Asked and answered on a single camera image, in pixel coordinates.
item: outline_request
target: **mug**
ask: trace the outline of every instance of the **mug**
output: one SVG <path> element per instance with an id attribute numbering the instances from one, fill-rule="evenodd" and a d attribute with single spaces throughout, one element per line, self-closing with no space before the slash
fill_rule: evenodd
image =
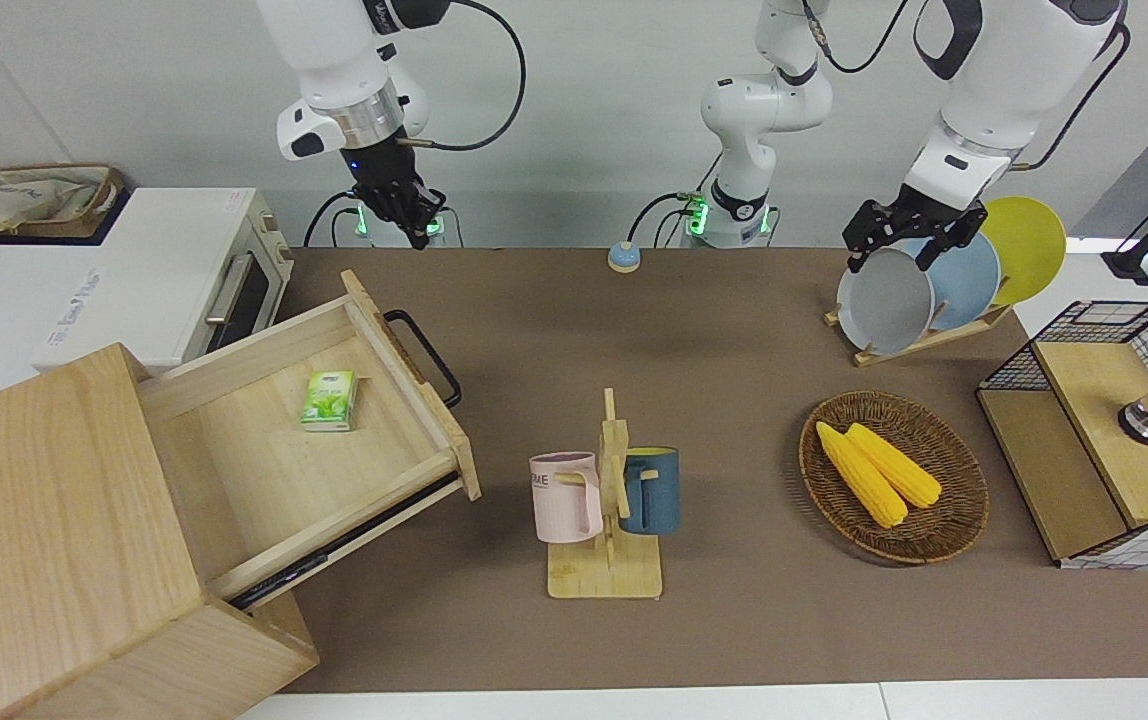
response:
<path id="1" fill-rule="evenodd" d="M 605 529 L 602 480 L 594 452 L 548 452 L 529 458 L 534 528 L 543 542 L 582 542 Z"/>
<path id="2" fill-rule="evenodd" d="M 642 536 L 665 536 L 680 527 L 680 454 L 675 447 L 628 448 L 623 470 L 630 518 L 619 527 Z"/>

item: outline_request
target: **corn cob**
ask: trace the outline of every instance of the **corn cob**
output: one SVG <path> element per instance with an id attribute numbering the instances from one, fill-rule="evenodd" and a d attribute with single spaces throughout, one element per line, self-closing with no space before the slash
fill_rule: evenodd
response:
<path id="1" fill-rule="evenodd" d="M 939 501 L 943 486 L 934 475 L 926 473 L 912 457 L 903 455 L 885 438 L 879 436 L 861 423 L 850 425 L 845 438 L 876 465 L 890 486 L 917 508 L 929 508 Z"/>
<path id="2" fill-rule="evenodd" d="M 817 423 L 815 428 L 822 441 L 822 451 L 827 452 L 827 458 L 839 471 L 858 502 L 863 503 L 872 520 L 882 528 L 893 528 L 902 522 L 907 518 L 907 505 L 881 471 L 831 425 Z"/>

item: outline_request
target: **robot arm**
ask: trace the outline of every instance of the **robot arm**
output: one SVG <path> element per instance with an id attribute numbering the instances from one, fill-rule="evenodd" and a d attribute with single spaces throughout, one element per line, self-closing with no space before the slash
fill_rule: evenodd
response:
<path id="1" fill-rule="evenodd" d="M 951 38 L 917 51 L 952 83 L 898 199 L 868 200 L 845 227 L 858 272 L 867 256 L 905 237 L 930 237 L 917 265 L 972 240 L 987 214 L 978 196 L 1010 168 L 1049 110 L 1062 104 L 1124 14 L 1124 0 L 941 0 Z"/>
<path id="2" fill-rule="evenodd" d="M 277 119 L 282 155 L 301 160 L 341 152 L 355 195 L 379 219 L 401 227 L 419 250 L 428 243 L 428 224 L 445 195 L 424 186 L 414 171 L 414 149 L 402 142 L 427 122 L 422 88 L 388 64 L 395 47 L 379 46 L 378 37 L 432 26 L 449 5 L 258 0 L 273 42 L 298 73 L 301 99 Z"/>
<path id="3" fill-rule="evenodd" d="M 827 0 L 815 5 L 827 9 Z M 774 64 L 771 72 L 721 78 L 703 96 L 703 122 L 722 149 L 699 210 L 699 238 L 714 247 L 747 245 L 761 227 L 777 160 L 761 136 L 815 127 L 831 113 L 831 83 L 817 72 L 819 49 L 801 0 L 765 0 L 757 49 Z"/>

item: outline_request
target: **brown tablecloth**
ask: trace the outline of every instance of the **brown tablecloth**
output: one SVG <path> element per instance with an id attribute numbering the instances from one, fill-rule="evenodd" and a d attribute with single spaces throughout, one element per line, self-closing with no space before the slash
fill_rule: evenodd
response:
<path id="1" fill-rule="evenodd" d="M 1054 568 L 974 397 L 1025 340 L 1017 320 L 855 369 L 821 322 L 843 262 L 646 251 L 623 276 L 604 250 L 300 251 L 282 316 L 342 295 L 350 268 L 422 325 L 463 382 L 453 413 L 484 496 L 440 502 L 295 591 L 321 666 L 290 691 L 1148 676 L 1148 573 Z M 596 450 L 603 387 L 636 446 L 680 448 L 659 601 L 546 596 L 527 459 Z M 889 568 L 822 524 L 798 438 L 858 388 L 965 438 L 991 491 L 974 550 Z"/>

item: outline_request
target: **basket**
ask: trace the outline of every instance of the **basket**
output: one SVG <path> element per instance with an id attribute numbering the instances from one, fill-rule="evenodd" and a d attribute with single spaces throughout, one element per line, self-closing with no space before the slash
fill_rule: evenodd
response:
<path id="1" fill-rule="evenodd" d="M 903 522 L 882 528 L 827 458 L 815 423 L 844 432 L 862 423 L 934 475 L 943 496 L 908 506 Z M 801 433 L 801 474 L 824 518 L 844 537 L 886 560 L 925 565 L 970 550 L 987 524 L 987 485 L 978 460 L 948 424 L 924 407 L 884 392 L 848 392 L 815 407 Z"/>

